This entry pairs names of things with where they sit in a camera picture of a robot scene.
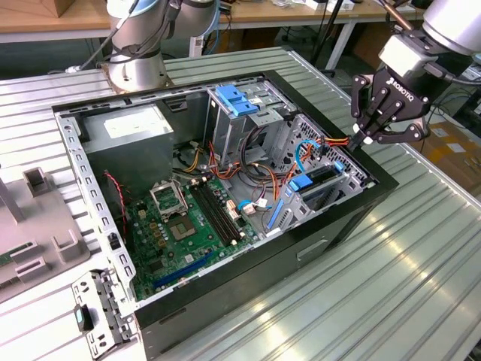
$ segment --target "wooden table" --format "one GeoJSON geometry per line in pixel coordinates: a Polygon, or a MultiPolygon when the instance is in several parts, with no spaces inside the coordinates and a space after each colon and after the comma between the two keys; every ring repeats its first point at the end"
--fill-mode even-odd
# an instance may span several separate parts
{"type": "MultiPolygon", "coordinates": [[[[232,29],[270,28],[278,26],[316,25],[323,11],[315,11],[305,5],[279,8],[270,0],[262,3],[238,2],[232,8],[232,29]]],[[[327,68],[335,68],[347,41],[357,23],[384,21],[386,12],[372,0],[355,5],[352,11],[341,11],[335,21],[344,24],[327,68]]],[[[330,18],[325,15],[325,23],[330,18]]],[[[418,12],[405,13],[408,19],[421,19],[418,12]]],[[[220,18],[220,29],[228,26],[228,20],[220,18]]],[[[103,0],[76,0],[59,19],[0,9],[0,43],[23,41],[47,41],[75,38],[101,38],[110,32],[110,21],[103,0]]],[[[189,54],[200,55],[198,38],[191,39],[189,54]]]]}

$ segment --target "green motherboard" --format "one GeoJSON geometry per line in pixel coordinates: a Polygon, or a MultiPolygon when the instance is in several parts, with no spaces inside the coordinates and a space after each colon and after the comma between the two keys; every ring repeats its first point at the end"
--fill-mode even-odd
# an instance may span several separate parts
{"type": "MultiPolygon", "coordinates": [[[[215,205],[216,209],[222,209],[225,215],[230,217],[231,210],[228,207],[233,205],[233,202],[220,181],[211,179],[205,187],[208,187],[208,193],[212,193],[208,196],[218,202],[219,207],[215,205]]],[[[180,190],[188,211],[171,216],[166,223],[162,221],[151,196],[127,206],[131,233],[127,247],[137,270],[133,280],[137,300],[146,299],[198,272],[200,268],[207,268],[243,250],[259,239],[247,218],[237,214],[239,218],[231,218],[231,225],[236,228],[241,238],[227,244],[224,230],[220,229],[218,224],[218,228],[213,226],[211,223],[216,222],[216,219],[212,218],[212,214],[209,218],[203,211],[210,212],[206,209],[206,201],[198,197],[198,191],[192,186],[183,186],[180,190]]],[[[174,192],[170,191],[156,196],[156,199],[161,210],[179,202],[174,192]]],[[[210,202],[209,206],[213,208],[213,203],[210,202]]]]}

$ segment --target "yellow cable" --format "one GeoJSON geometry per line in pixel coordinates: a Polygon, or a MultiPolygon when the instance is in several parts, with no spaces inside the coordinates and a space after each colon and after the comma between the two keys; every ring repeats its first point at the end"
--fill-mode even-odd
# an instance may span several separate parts
{"type": "Polygon", "coordinates": [[[187,173],[190,173],[191,171],[193,171],[195,169],[195,167],[197,167],[198,154],[199,154],[199,149],[197,149],[197,151],[195,152],[195,158],[194,158],[194,162],[192,163],[192,165],[190,167],[188,167],[187,169],[184,169],[184,171],[186,171],[187,173]]]}

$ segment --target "expansion card bracket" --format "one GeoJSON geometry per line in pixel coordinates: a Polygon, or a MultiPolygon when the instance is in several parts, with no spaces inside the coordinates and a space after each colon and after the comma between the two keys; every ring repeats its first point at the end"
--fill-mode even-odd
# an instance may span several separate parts
{"type": "Polygon", "coordinates": [[[120,315],[119,303],[126,302],[126,295],[115,279],[113,269],[90,271],[71,285],[77,304],[74,316],[93,359],[137,338],[134,317],[120,315]]]}

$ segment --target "red cable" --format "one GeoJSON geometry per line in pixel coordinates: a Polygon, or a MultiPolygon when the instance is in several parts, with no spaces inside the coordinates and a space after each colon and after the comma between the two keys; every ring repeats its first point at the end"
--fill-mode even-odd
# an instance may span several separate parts
{"type": "Polygon", "coordinates": [[[122,190],[120,188],[119,182],[117,182],[116,179],[112,175],[110,175],[110,173],[105,172],[105,175],[113,182],[113,184],[117,188],[117,192],[119,193],[120,204],[122,205],[123,237],[125,238],[127,234],[127,217],[126,217],[126,205],[124,204],[124,201],[123,201],[122,190]]]}

